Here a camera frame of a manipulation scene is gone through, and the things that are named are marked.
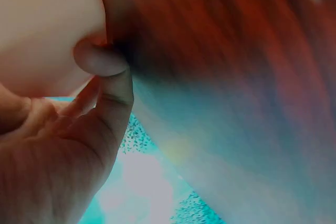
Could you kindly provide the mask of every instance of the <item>finger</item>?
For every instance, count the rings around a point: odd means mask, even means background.
[[[99,78],[93,77],[77,97],[59,112],[59,115],[76,118],[86,114],[96,105],[98,93]]]
[[[120,56],[86,42],[75,49],[75,61],[83,70],[101,76],[100,94],[96,107],[76,120],[66,136],[91,150],[109,171],[133,105],[131,75]]]
[[[22,98],[0,83],[0,134],[20,127],[30,112],[29,98]]]

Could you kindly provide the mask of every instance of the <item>hand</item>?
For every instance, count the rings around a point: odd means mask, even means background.
[[[75,60],[96,77],[70,104],[0,86],[3,224],[77,223],[110,174],[133,104],[128,66],[85,41]]]

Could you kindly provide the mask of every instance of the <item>skin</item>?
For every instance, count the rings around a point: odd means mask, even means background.
[[[85,40],[75,60],[96,77],[72,103],[0,85],[1,223],[77,223],[111,172],[133,105],[128,65]]]

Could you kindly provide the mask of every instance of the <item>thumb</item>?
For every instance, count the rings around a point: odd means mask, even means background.
[[[30,112],[30,99],[11,93],[0,83],[0,134],[20,127]]]
[[[80,42],[75,48],[75,61],[84,71],[99,76],[100,92],[96,107],[70,126],[66,138],[90,149],[105,171],[109,171],[132,110],[130,71],[118,54],[92,46],[88,41]]]

